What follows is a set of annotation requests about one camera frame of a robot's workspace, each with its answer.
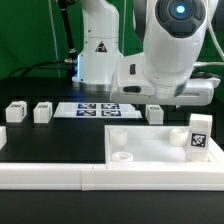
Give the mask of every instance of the cable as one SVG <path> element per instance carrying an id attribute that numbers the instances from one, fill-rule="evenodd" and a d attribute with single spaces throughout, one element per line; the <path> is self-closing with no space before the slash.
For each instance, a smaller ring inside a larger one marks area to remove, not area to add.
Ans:
<path id="1" fill-rule="evenodd" d="M 50 21 L 51 21 L 52 35 L 53 35 L 53 40 L 54 40 L 55 57 L 57 60 L 59 60 L 58 43 L 57 43 L 57 36 L 56 36 L 56 31 L 55 31 L 55 23 L 54 23 L 54 16 L 53 16 L 51 0 L 48 0 L 48 8 L 49 8 Z"/>
<path id="2" fill-rule="evenodd" d="M 124 1 L 124 18 L 123 18 L 123 36 L 122 36 L 122 54 L 124 55 L 125 26 L 126 26 L 127 0 Z"/>
<path id="3" fill-rule="evenodd" d="M 10 77 L 12 77 L 13 76 L 13 74 L 15 74 L 16 72 L 18 72 L 18 71 L 20 71 L 20 70 L 24 70 L 24 69 L 26 69 L 26 70 L 28 70 L 28 69 L 31 69 L 31 70 L 33 70 L 33 69 L 43 69 L 43 70 L 58 70 L 58 69 L 60 69 L 60 70 L 66 70 L 66 68 L 48 68 L 48 67 L 35 67 L 35 66 L 32 66 L 32 67 L 21 67 L 21 68 L 17 68 L 17 69 L 15 69 L 15 70 L 13 70 L 9 75 L 8 75 L 8 77 L 10 78 Z"/>
<path id="4" fill-rule="evenodd" d="M 205 66 L 224 66 L 224 62 L 200 62 L 194 63 L 194 68 L 205 67 Z"/>
<path id="5" fill-rule="evenodd" d="M 70 26 L 70 21 L 68 18 L 68 12 L 67 12 L 67 8 L 70 5 L 73 5 L 76 3 L 76 1 L 68 1 L 68 0 L 57 0 L 59 9 L 61 11 L 61 17 L 64 23 L 64 29 L 65 29 L 65 34 L 66 34 L 66 39 L 67 39 L 67 44 L 68 44 L 68 48 L 69 48 L 69 58 L 72 59 L 77 59 L 77 52 L 75 50 L 75 45 L 74 45 L 74 41 L 72 38 L 72 31 L 71 31 L 71 26 Z"/>
<path id="6" fill-rule="evenodd" d="M 209 6 L 209 3 L 208 3 L 208 1 L 207 1 L 207 12 L 209 12 L 209 7 L 208 7 L 208 6 Z M 218 41 L 217 41 L 217 38 L 216 38 L 216 36 L 215 36 L 215 33 L 214 33 L 214 30 L 213 30 L 213 27 L 212 27 L 211 18 L 210 18 L 210 16 L 209 16 L 209 13 L 208 13 L 208 29 L 209 29 L 209 32 L 210 32 L 210 34 L 211 34 L 213 43 L 214 43 L 214 45 L 215 45 L 217 51 L 219 52 L 220 57 L 221 57 L 222 60 L 224 61 L 224 53 L 223 53 L 223 51 L 222 51 L 222 49 L 221 49 L 221 47 L 220 47 L 220 45 L 219 45 L 219 43 L 218 43 Z"/>
<path id="7" fill-rule="evenodd" d="M 52 65 L 52 64 L 64 64 L 64 61 L 46 61 L 46 62 L 41 62 L 41 63 L 34 64 L 34 65 L 28 67 L 27 69 L 25 69 L 23 71 L 23 73 L 21 74 L 21 77 L 24 77 L 28 72 L 33 70 L 34 67 L 40 67 L 40 66 Z"/>
<path id="8" fill-rule="evenodd" d="M 220 79 L 220 84 L 223 81 L 221 76 L 215 75 L 215 74 L 210 73 L 210 72 L 197 72 L 197 73 L 192 73 L 191 74 L 191 77 L 190 77 L 190 79 L 211 79 L 211 78 Z"/>

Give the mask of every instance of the white tray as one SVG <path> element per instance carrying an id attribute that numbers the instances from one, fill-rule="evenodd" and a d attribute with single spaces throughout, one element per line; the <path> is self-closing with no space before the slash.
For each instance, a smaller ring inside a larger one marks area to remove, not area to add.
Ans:
<path id="1" fill-rule="evenodd" d="M 128 133 L 124 147 L 110 144 L 111 128 Z M 185 149 L 169 144 L 174 127 L 105 127 L 105 164 L 0 164 L 0 189 L 224 190 L 224 153 L 210 139 L 208 162 L 185 162 Z M 117 151 L 132 162 L 114 162 Z"/>
<path id="2" fill-rule="evenodd" d="M 111 128 L 125 129 L 126 146 L 112 146 Z M 185 149 L 169 143 L 174 127 L 106 126 L 104 170 L 85 171 L 85 190 L 224 190 L 224 153 L 210 139 L 208 162 L 185 162 Z M 133 154 L 132 162 L 112 161 L 115 152 Z"/>

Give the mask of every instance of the green wall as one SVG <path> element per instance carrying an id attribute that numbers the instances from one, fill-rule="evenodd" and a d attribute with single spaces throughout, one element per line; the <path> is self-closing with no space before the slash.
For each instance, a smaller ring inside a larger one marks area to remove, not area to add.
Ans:
<path id="1" fill-rule="evenodd" d="M 120 43 L 122 51 L 122 27 L 124 2 L 109 0 L 120 13 Z M 67 43 L 60 11 L 56 0 L 50 1 L 56 31 L 59 59 L 67 57 Z M 82 13 L 80 4 L 68 9 L 72 24 L 73 39 L 78 52 L 83 46 Z M 125 23 L 124 55 L 142 51 L 142 43 L 134 33 L 132 27 L 132 0 L 127 0 L 127 15 Z M 18 68 L 30 66 L 43 61 L 56 60 L 54 39 L 52 34 L 49 1 L 48 0 L 7 0 L 2 1 L 0 7 L 0 78 Z M 216 33 L 220 45 L 224 49 L 224 33 Z M 207 34 L 199 60 L 221 61 L 210 35 Z M 224 75 L 222 67 L 208 67 L 201 71 L 211 71 Z M 57 72 L 33 71 L 33 75 L 57 76 Z"/>

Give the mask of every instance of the black table surface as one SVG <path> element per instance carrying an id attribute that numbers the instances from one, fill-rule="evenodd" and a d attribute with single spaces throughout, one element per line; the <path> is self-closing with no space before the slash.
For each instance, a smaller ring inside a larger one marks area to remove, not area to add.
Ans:
<path id="1" fill-rule="evenodd" d="M 6 124 L 5 108 L 18 100 L 27 102 L 27 118 L 21 124 Z M 52 102 L 55 110 L 62 101 L 109 102 L 109 94 L 75 90 L 71 81 L 66 79 L 1 80 L 0 125 L 6 125 L 8 136 L 8 142 L 0 152 L 1 162 L 104 163 L 104 125 L 147 125 L 145 119 L 52 119 L 47 125 L 34 125 L 33 108 L 38 102 L 44 101 Z M 223 148 L 223 108 L 222 102 L 215 99 L 205 107 L 176 109 L 163 106 L 164 125 L 187 125 L 191 112 L 211 114 L 214 119 L 212 137 Z M 89 141 L 83 141 L 84 133 Z M 223 222 L 224 192 L 0 191 L 2 224 Z"/>

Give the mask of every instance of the white platform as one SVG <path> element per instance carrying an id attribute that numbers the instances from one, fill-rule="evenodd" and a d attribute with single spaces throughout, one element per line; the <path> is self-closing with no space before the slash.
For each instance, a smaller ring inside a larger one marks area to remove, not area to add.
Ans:
<path id="1" fill-rule="evenodd" d="M 47 190 L 224 190 L 224 153 L 210 139 L 208 162 L 185 162 L 185 149 L 171 147 L 173 127 L 126 129 L 126 146 L 112 146 L 105 127 L 106 164 L 0 164 L 0 189 Z M 111 155 L 133 154 L 132 162 Z"/>
<path id="2" fill-rule="evenodd" d="M 54 117 L 60 118 L 142 118 L 130 104 L 59 103 Z"/>

